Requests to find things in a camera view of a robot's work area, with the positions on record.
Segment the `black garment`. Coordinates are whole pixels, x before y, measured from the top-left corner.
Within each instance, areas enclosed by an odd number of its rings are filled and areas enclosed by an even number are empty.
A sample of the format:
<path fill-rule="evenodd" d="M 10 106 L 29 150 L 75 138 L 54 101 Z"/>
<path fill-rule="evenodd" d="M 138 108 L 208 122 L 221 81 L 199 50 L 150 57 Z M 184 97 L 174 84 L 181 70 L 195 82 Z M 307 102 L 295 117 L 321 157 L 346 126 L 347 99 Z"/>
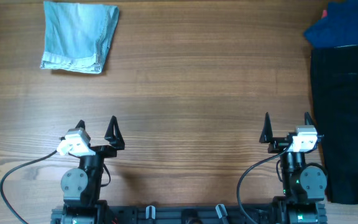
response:
<path fill-rule="evenodd" d="M 314 49 L 310 80 L 328 198 L 358 204 L 358 46 Z"/>

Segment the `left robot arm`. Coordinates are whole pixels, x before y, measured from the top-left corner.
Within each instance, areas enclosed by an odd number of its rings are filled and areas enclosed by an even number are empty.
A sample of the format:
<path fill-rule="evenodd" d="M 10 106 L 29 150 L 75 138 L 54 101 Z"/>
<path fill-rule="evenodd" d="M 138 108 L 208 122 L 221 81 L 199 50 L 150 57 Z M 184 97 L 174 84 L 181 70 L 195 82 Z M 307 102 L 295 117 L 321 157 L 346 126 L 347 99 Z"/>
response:
<path fill-rule="evenodd" d="M 63 191 L 63 208 L 54 210 L 52 223 L 117 223 L 114 212 L 107 201 L 99 198 L 104 172 L 108 172 L 104 160 L 117 156 L 125 148 L 117 118 L 111 117 L 104 139 L 107 145 L 92 146 L 86 132 L 85 122 L 79 121 L 75 128 L 69 129 L 57 147 L 60 155 L 79 158 L 79 166 L 70 169 L 62 176 L 60 185 Z"/>

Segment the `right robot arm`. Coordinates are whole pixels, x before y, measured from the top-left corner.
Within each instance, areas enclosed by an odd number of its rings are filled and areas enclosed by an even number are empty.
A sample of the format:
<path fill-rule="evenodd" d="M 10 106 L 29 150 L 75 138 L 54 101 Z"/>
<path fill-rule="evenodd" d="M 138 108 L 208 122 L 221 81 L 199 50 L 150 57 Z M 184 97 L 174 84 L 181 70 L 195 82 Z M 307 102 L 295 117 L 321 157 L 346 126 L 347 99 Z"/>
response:
<path fill-rule="evenodd" d="M 285 137 L 275 137 L 270 116 L 265 114 L 259 142 L 268 144 L 268 153 L 279 158 L 283 195 L 273 198 L 269 205 L 269 223 L 324 223 L 324 205 L 328 173 L 318 163 L 306 163 L 306 155 L 318 148 L 324 138 L 316 130 L 309 113 L 304 125 L 295 127 Z"/>

